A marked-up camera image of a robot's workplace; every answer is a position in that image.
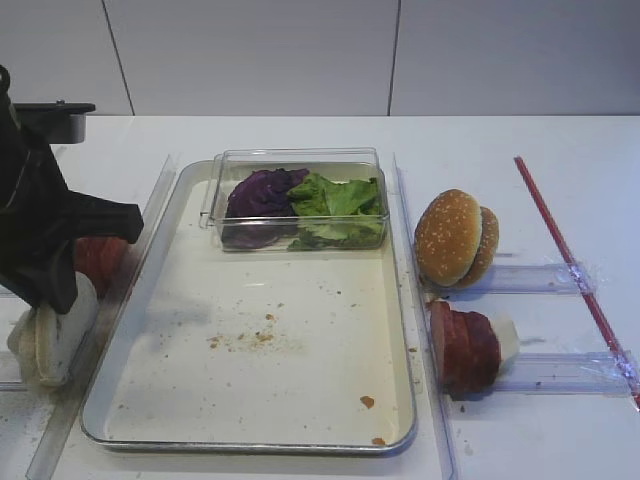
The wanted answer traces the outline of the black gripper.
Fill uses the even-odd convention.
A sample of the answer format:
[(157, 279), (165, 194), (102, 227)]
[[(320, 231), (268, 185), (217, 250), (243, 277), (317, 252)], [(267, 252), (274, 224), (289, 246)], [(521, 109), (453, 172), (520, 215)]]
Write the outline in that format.
[(31, 307), (71, 310), (76, 239), (134, 244), (143, 227), (137, 204), (70, 190), (46, 141), (31, 134), (1, 141), (1, 285)]

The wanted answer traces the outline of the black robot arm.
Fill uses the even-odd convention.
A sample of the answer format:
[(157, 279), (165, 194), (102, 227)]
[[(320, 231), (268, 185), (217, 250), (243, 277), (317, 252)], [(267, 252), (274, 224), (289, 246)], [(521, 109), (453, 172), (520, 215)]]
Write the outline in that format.
[(1, 69), (1, 285), (32, 307), (66, 314), (78, 289), (75, 241), (116, 237), (134, 244), (139, 207), (72, 191), (50, 144), (22, 124)]

